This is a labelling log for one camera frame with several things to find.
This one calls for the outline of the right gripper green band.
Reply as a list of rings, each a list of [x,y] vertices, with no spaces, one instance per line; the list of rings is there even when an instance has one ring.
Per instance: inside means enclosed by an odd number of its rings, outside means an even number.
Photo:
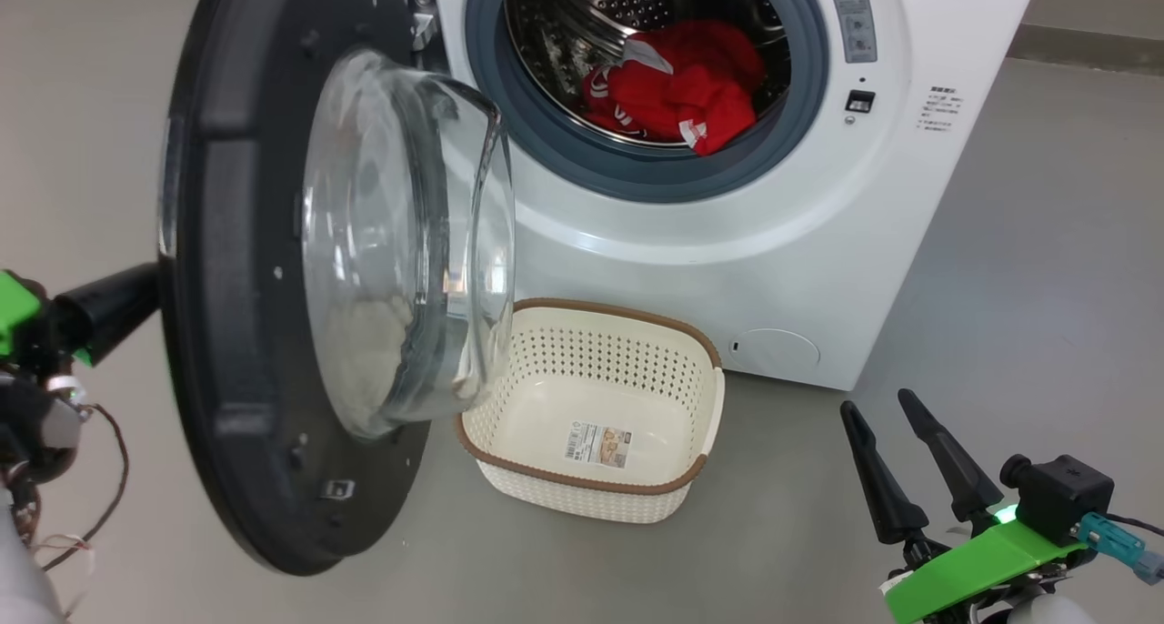
[[[1059,546],[1015,517],[998,520],[989,509],[1005,496],[994,480],[913,389],[899,389],[897,403],[947,485],[953,516],[971,524],[973,534],[981,534],[942,554],[942,545],[927,537],[927,512],[907,499],[878,453],[876,434],[856,403],[844,400],[839,407],[842,424],[878,541],[901,545],[904,561],[928,561],[880,586],[890,619],[920,623],[982,600],[994,603],[1015,598],[1036,586],[1065,577],[1069,555],[1084,552],[1085,546],[1077,541]]]

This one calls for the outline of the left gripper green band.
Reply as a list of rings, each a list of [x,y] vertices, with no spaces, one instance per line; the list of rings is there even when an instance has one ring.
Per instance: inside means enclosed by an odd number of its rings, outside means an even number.
[[[59,478],[74,463],[90,396],[74,361],[98,366],[159,309],[157,263],[133,265],[50,299],[1,278],[3,478]]]

